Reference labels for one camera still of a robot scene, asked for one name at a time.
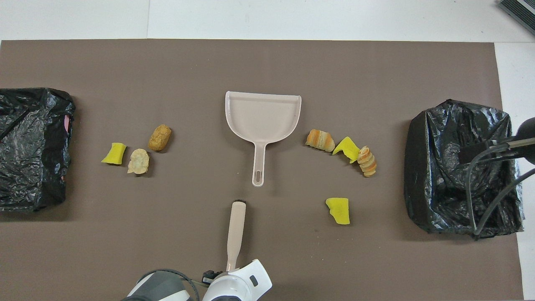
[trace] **white dustpan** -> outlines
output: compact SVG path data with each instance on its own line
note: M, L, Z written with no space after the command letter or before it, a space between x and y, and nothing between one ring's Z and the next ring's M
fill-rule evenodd
M255 145L253 185L264 185L266 145L288 137L301 112L298 95L273 95L228 91L225 115L228 126L240 138Z

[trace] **black trash bag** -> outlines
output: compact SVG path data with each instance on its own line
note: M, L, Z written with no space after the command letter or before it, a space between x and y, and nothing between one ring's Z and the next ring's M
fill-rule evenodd
M468 164L459 164L461 147L511 136L509 115L478 104L447 100L421 112L409 126L405 148L404 196L411 220L427 232L490 238L522 231L520 188L496 207L481 234L470 226L464 179ZM482 162L471 175L476 223L487 205L516 174L515 161Z
M32 212L65 200L74 110L63 91L0 89L0 211Z

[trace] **black cable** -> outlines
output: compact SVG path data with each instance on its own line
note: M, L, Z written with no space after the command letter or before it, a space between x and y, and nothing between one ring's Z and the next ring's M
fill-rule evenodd
M474 218L474 215L473 215L472 192L470 190L471 189L470 188L470 175L472 174L473 168L476 166L477 163L479 163L479 160L481 160L481 158L494 152L505 151L508 148L509 148L509 145L507 143L496 145L494 147L490 147L482 151L481 153L479 153L479 155L475 156L472 159L472 161L470 161L470 165L468 165L467 174L464 178L464 187L467 192L468 216L470 218L470 222L472 223L472 228L474 231L477 229L477 226L476 226L476 219Z
M535 168L526 172L525 174L521 175L518 179L515 179L514 181L509 183L509 185L505 186L505 188L502 189L500 193L498 193L498 195L494 198L494 200L487 207L487 210L485 210L485 213L481 217L481 220L479 220L479 224L477 225L477 228L474 229L474 232L473 232L474 235L479 235L481 233L481 231L483 230L483 226L487 222L488 218L491 216L492 210L496 208L498 203L507 195L507 193L513 190L513 188L515 188L518 184L520 184L520 182L531 177L534 174L535 174Z
M183 280L186 280L187 282L189 282L189 285L192 286L193 291L195 292L195 298L197 298L197 301L201 300L199 298L199 291L197 290L197 287L195 286L195 283L193 283L193 280L190 277L186 276L186 274L181 273L181 272L179 272L177 270L174 270L174 269L155 269L155 270L150 271L150 272L146 273L145 275L141 276L141 278L139 278L139 280L137 282L139 283L143 278L147 277L148 275L150 275L152 273L158 272L158 271L169 272L169 273L177 274L180 277L182 277Z

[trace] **croissant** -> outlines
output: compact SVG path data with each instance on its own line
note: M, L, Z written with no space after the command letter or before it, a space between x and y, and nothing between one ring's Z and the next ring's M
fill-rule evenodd
M310 130L310 133L307 137L306 145L330 153L334 149L334 140L331 137L331 134L327 132L320 130Z
M377 162L375 156L370 152L368 146L364 146L358 153L357 163L360 165L365 177L371 177L375 174Z

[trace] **white floor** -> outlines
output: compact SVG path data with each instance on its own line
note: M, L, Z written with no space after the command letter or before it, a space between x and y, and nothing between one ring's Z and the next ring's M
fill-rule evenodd
M494 42L504 111L515 128L535 116L535 36L495 0L0 0L0 41L146 38ZM535 299L534 184L523 185L518 234L525 299Z

